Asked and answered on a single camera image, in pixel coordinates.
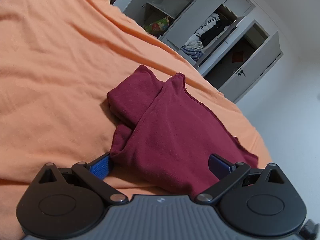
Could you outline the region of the blue striped folded cloth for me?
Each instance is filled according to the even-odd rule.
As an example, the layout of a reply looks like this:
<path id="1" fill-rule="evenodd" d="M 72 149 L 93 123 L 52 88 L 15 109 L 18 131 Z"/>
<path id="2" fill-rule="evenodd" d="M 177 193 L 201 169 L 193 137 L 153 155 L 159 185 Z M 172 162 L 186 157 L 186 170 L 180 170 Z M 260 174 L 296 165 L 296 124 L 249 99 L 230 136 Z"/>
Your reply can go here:
<path id="1" fill-rule="evenodd" d="M 199 60 L 201 58 L 201 56 L 203 55 L 203 52 L 201 50 L 195 50 L 195 49 L 192 49 L 192 48 L 187 48 L 186 46 L 183 46 L 181 48 L 181 51 L 183 51 L 185 54 L 187 54 L 194 61 Z"/>

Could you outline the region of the dark hanging garment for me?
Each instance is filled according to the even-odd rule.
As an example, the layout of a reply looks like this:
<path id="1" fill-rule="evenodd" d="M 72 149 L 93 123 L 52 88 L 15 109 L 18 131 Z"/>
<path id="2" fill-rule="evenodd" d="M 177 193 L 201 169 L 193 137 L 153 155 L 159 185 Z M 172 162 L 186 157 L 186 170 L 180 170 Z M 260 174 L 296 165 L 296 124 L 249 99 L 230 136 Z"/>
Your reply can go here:
<path id="1" fill-rule="evenodd" d="M 200 36 L 200 41 L 202 42 L 203 47 L 205 48 L 208 44 L 221 34 L 225 27 L 230 26 L 234 21 L 229 21 L 225 19 L 219 19 L 216 24 Z"/>

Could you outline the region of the colourful green red bag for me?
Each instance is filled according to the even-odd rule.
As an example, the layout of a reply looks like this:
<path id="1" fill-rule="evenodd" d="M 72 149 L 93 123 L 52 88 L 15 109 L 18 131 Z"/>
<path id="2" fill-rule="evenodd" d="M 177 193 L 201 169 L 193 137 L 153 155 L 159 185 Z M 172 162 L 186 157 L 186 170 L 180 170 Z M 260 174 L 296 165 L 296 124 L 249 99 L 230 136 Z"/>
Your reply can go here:
<path id="1" fill-rule="evenodd" d="M 170 17 L 167 16 L 144 26 L 144 30 L 148 34 L 158 38 L 167 31 L 169 26 L 170 26 Z"/>

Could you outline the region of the grey built-in wardrobe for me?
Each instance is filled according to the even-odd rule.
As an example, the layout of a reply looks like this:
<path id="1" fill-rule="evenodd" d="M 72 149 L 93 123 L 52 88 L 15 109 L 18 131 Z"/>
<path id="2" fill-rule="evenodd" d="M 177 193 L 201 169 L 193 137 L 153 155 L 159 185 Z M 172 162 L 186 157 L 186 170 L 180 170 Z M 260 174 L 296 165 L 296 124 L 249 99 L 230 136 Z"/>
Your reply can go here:
<path id="1" fill-rule="evenodd" d="M 201 75 L 206 75 L 213 65 L 204 67 L 205 61 L 227 43 L 227 38 L 253 7 L 249 0 L 132 0 L 123 13 L 142 27 L 169 16 L 170 26 L 158 39 L 185 58 Z M 203 48 L 201 58 L 194 61 L 181 48 L 213 13 L 217 13 L 219 19 L 234 22 Z"/>

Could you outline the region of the orange bed cover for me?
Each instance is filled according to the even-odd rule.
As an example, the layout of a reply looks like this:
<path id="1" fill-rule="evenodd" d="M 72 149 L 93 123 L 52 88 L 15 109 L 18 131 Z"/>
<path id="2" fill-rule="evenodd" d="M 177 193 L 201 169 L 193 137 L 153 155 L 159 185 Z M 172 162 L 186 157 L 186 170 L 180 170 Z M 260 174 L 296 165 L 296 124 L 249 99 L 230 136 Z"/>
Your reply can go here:
<path id="1" fill-rule="evenodd" d="M 238 107 L 183 57 L 109 0 L 1 0 L 1 239 L 20 239 L 16 206 L 45 163 L 70 167 L 109 151 L 107 93 L 145 65 L 176 73 L 263 168 L 271 156 Z"/>

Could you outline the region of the pile of white clothes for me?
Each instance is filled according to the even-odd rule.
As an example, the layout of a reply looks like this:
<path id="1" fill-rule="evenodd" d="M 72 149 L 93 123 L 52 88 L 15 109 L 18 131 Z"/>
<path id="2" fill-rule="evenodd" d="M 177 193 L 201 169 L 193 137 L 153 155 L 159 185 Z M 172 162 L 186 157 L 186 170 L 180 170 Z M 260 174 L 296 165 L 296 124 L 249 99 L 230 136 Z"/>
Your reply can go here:
<path id="1" fill-rule="evenodd" d="M 191 35 L 191 37 L 185 42 L 184 47 L 191 50 L 202 50 L 203 44 L 200 41 L 200 38 L 195 34 Z"/>

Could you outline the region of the grey room door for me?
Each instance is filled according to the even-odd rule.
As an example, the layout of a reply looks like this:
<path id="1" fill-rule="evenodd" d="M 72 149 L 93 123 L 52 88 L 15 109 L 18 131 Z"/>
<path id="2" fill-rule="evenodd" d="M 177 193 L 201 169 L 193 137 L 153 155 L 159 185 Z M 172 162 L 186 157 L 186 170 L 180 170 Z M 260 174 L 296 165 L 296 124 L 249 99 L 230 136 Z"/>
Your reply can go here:
<path id="1" fill-rule="evenodd" d="M 231 102 L 238 102 L 282 57 L 279 33 L 275 32 L 224 83 L 219 91 Z"/>

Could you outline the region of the dark red long-sleeve sweater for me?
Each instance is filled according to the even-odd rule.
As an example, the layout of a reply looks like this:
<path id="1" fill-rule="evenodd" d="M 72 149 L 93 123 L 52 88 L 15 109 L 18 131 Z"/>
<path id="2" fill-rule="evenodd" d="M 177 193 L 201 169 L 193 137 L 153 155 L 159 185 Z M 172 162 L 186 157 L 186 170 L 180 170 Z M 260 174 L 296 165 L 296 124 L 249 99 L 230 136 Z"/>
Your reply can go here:
<path id="1" fill-rule="evenodd" d="M 139 66 L 107 100 L 119 119 L 112 160 L 165 191 L 196 196 L 217 183 L 208 167 L 213 153 L 231 163 L 258 165 L 257 156 L 187 92 L 181 73 L 163 82 Z"/>

